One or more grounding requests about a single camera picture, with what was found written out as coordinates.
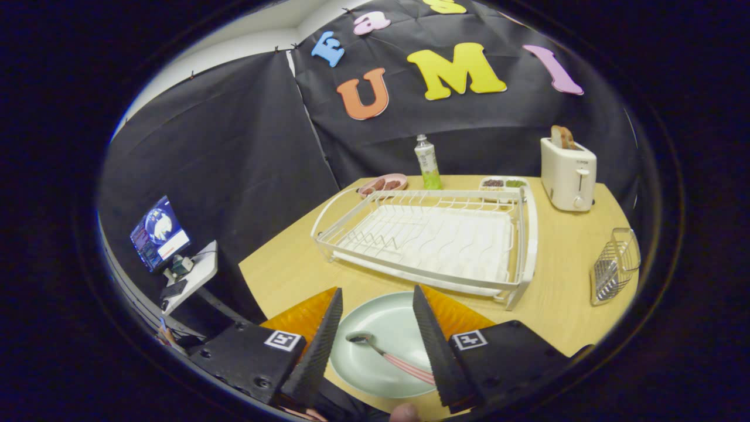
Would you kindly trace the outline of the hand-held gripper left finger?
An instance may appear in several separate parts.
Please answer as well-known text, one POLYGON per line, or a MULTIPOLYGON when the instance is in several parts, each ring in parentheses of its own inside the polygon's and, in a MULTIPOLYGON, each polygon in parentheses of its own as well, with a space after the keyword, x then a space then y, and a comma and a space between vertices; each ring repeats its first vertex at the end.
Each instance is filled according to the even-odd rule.
POLYGON ((187 354, 210 376, 260 403, 309 408, 342 312, 342 291, 333 287, 262 324, 236 322, 187 354))

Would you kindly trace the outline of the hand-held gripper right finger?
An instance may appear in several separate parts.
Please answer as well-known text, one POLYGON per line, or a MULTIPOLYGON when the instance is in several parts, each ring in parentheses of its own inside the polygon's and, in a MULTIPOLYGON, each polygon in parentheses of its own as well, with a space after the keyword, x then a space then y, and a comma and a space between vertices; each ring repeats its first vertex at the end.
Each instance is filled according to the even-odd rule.
POLYGON ((412 309, 440 401, 452 414, 512 405, 571 365, 521 321, 497 324, 429 286, 415 286, 412 309))

